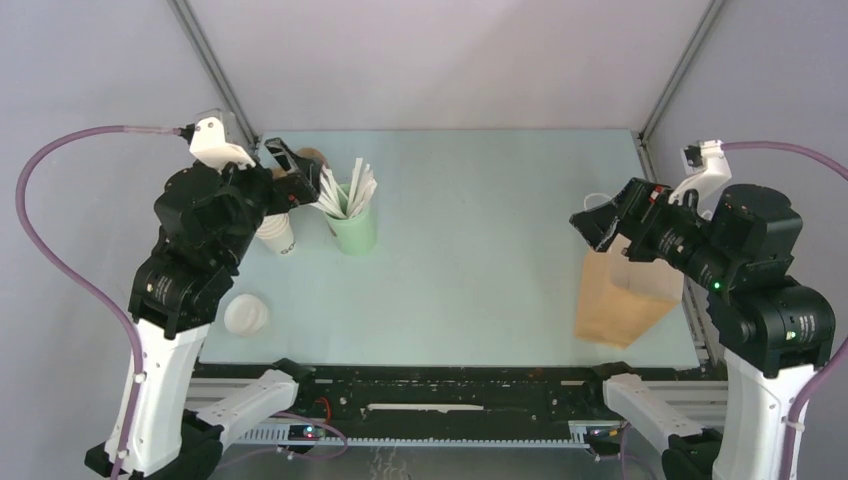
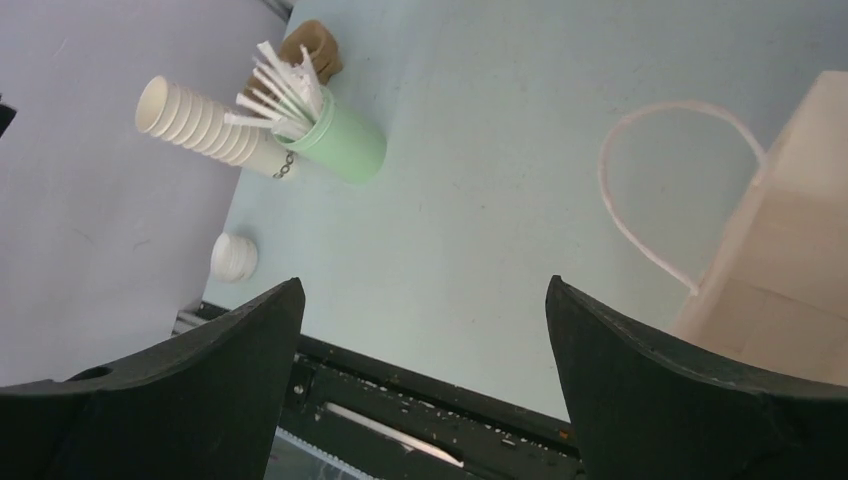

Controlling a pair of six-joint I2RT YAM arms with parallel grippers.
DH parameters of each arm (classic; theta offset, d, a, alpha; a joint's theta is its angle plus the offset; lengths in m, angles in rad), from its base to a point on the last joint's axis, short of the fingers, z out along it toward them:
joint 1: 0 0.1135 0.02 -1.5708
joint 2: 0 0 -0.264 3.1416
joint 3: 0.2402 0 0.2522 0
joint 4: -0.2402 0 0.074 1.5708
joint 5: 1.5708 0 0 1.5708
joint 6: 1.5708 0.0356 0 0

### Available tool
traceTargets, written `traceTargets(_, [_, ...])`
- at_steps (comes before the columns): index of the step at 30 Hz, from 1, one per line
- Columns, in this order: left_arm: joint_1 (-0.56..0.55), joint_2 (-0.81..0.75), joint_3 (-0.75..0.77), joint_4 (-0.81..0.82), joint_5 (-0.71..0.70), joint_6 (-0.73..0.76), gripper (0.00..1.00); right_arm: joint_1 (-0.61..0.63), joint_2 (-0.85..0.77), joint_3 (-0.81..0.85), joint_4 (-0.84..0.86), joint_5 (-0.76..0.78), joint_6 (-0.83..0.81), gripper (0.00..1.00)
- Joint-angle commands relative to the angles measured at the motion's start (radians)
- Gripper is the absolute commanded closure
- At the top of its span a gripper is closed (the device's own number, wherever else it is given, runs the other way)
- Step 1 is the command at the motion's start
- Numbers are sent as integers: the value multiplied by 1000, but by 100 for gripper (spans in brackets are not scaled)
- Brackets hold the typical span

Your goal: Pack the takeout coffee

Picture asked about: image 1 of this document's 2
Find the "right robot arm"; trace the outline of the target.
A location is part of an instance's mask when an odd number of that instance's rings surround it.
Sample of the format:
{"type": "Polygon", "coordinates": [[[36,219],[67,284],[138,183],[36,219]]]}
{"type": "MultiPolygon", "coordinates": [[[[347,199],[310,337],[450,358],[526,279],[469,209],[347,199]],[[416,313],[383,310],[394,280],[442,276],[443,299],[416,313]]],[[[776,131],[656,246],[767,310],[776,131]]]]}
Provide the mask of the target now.
{"type": "Polygon", "coordinates": [[[835,313],[789,275],[803,221],[783,193],[730,185],[710,219],[698,200],[634,178],[570,223],[595,252],[624,237],[629,261],[665,261],[707,291],[727,369],[723,429],[684,417],[630,373],[586,385],[583,408],[622,416],[660,453],[668,479],[792,479],[811,390],[831,366],[835,313]]]}

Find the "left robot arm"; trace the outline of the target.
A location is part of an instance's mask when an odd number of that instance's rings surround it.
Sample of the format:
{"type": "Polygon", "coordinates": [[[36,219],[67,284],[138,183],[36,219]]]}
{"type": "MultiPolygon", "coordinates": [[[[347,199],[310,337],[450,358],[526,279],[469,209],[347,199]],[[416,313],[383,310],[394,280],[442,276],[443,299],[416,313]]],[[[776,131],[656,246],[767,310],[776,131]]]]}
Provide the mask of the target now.
{"type": "Polygon", "coordinates": [[[135,274],[128,304],[142,369],[128,376],[113,434],[86,453],[95,473],[206,479],[229,446],[265,419],[314,408],[316,390],[291,361],[211,405],[186,405],[201,347],[260,225],[319,195],[320,158],[278,138],[266,148],[275,168],[198,161],[172,175],[156,199],[158,239],[135,274]]]}

